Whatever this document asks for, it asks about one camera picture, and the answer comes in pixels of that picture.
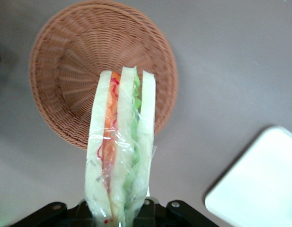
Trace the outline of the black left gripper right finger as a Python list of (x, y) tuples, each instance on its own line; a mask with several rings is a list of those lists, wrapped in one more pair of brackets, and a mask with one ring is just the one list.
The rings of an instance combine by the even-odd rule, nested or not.
[(146, 198), (138, 216), (137, 227), (217, 227), (203, 214), (181, 200), (165, 207), (156, 198)]

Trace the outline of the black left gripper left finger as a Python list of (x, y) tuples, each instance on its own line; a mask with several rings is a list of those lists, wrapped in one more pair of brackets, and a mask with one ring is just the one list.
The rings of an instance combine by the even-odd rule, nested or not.
[(12, 227), (94, 227), (95, 220), (85, 201), (68, 209), (62, 202), (52, 202), (11, 225)]

